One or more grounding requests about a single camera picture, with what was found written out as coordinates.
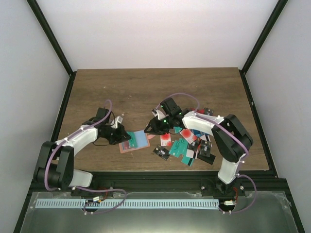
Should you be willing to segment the teal VIP card small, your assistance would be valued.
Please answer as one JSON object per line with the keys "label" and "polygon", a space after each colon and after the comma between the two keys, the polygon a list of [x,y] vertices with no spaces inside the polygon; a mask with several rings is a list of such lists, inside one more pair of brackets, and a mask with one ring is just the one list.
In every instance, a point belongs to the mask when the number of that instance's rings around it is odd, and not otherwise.
{"label": "teal VIP card small", "polygon": [[137,148],[138,147],[138,143],[137,143],[135,132],[127,132],[127,133],[131,137],[128,140],[129,148]]}

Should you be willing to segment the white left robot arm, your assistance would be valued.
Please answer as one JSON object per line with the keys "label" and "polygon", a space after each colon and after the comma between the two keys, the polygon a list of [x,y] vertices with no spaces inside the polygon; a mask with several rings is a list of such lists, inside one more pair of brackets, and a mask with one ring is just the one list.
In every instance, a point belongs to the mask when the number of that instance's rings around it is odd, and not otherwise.
{"label": "white left robot arm", "polygon": [[99,192],[99,183],[90,172],[74,169],[74,157],[87,145],[104,138],[110,145],[131,139],[122,125],[121,116],[113,117],[112,111],[99,108],[95,117],[85,121],[79,129],[63,139],[42,144],[33,179],[46,190],[81,187],[88,196]]}

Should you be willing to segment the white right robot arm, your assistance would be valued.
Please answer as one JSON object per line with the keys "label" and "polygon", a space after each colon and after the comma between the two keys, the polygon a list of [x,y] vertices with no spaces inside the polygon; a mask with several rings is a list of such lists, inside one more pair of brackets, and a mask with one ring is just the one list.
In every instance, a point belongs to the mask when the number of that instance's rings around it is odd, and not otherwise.
{"label": "white right robot arm", "polygon": [[211,116],[199,113],[198,108],[181,109],[172,97],[167,97],[152,110],[145,133],[165,135],[175,127],[182,130],[199,131],[213,137],[222,156],[221,167],[215,182],[216,191],[228,195],[239,177],[240,166],[249,155],[253,138],[240,120],[233,114]]}

